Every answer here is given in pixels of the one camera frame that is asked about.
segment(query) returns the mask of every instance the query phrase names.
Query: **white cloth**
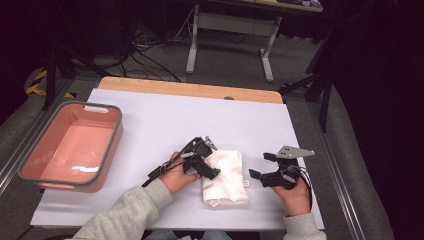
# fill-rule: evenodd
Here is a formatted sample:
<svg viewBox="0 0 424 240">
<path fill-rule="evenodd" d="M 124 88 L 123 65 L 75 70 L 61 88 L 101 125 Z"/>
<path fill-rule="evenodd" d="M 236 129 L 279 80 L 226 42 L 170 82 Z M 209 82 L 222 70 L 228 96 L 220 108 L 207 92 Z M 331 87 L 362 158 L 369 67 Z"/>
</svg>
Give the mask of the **white cloth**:
<svg viewBox="0 0 424 240">
<path fill-rule="evenodd" d="M 203 203 L 213 207 L 248 203 L 239 151 L 214 151 L 205 162 L 221 172 L 213 180 L 202 177 Z"/>
</svg>

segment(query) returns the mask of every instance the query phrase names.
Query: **person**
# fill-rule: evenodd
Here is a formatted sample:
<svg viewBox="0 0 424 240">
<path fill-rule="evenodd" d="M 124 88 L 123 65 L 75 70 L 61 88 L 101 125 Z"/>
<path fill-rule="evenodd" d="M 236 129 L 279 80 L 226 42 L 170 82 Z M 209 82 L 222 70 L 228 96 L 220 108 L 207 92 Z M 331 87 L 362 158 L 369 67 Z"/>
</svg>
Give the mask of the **person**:
<svg viewBox="0 0 424 240">
<path fill-rule="evenodd" d="M 140 185 L 127 190 L 110 209 L 92 217 L 72 239 L 140 240 L 144 230 L 158 220 L 160 210 L 172 202 L 172 195 L 200 178 L 197 173 L 186 175 L 182 162 L 181 158 L 175 161 L 169 169 L 176 167 L 147 187 Z M 289 213 L 284 218 L 287 227 L 284 240 L 326 239 L 325 233 L 319 231 L 314 222 L 308 188 L 303 181 L 299 180 L 296 187 L 289 191 L 280 186 L 273 187 L 273 190 Z M 205 235 L 209 235 L 209 239 L 231 239 L 222 233 L 214 237 L 216 231 L 206 231 Z"/>
</svg>

